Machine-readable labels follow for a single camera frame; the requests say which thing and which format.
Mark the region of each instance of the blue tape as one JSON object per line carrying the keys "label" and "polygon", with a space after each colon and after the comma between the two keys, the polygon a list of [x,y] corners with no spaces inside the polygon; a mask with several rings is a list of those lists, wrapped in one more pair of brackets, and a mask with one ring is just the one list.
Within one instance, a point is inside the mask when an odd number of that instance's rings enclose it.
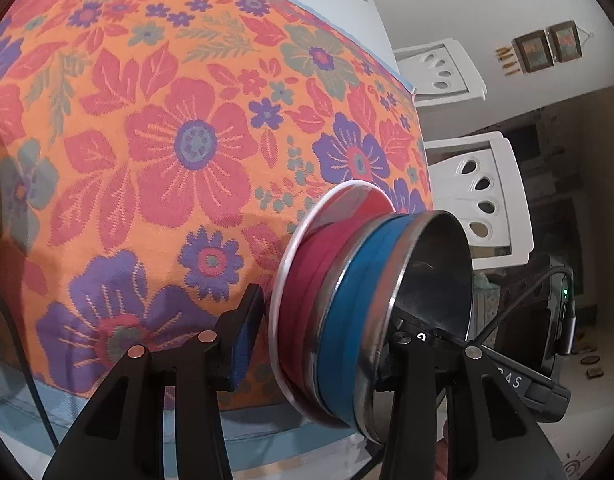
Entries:
{"label": "blue tape", "polygon": [[325,318],[317,362],[318,388],[327,408],[356,427],[354,389],[360,339],[367,311],[383,267],[413,216],[385,222],[349,265]]}

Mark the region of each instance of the floral tablecloth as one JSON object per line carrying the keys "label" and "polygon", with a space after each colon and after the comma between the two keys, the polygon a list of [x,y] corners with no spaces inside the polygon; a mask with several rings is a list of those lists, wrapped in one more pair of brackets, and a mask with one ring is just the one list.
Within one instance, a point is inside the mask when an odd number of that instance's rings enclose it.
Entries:
{"label": "floral tablecloth", "polygon": [[[411,94],[287,0],[17,0],[0,24],[0,286],[33,371],[90,396],[267,290],[334,184],[431,206]],[[281,402],[265,331],[221,407]]]}

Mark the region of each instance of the red tape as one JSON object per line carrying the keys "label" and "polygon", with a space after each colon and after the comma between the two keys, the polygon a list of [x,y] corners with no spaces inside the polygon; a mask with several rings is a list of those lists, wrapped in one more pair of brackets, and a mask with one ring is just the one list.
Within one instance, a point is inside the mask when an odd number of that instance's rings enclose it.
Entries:
{"label": "red tape", "polygon": [[296,252],[278,316],[278,358],[284,374],[305,392],[303,349],[309,314],[329,268],[367,217],[353,217],[314,233]]}

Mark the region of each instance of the wall hanging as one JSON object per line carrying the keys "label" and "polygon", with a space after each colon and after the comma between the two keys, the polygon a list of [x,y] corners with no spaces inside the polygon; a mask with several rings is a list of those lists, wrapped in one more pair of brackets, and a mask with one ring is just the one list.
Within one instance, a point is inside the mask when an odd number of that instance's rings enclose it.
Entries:
{"label": "wall hanging", "polygon": [[523,60],[525,72],[536,72],[554,66],[552,51],[544,30],[535,30],[515,38],[514,44]]}
{"label": "wall hanging", "polygon": [[556,59],[558,59],[560,63],[578,59],[583,56],[576,23],[569,21],[559,23],[558,25],[552,25],[549,28],[549,34],[554,43]]}

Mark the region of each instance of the white plastic chair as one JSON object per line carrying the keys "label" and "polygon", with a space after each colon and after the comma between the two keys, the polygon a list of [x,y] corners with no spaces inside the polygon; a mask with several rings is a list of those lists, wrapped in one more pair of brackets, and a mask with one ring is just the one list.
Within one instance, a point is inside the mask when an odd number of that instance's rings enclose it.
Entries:
{"label": "white plastic chair", "polygon": [[393,53],[399,72],[414,86],[417,107],[485,99],[487,87],[456,40],[398,48]]}
{"label": "white plastic chair", "polygon": [[510,254],[473,258],[474,270],[524,265],[534,248],[529,208],[510,142],[500,132],[425,143],[434,208],[451,212],[473,247]]}

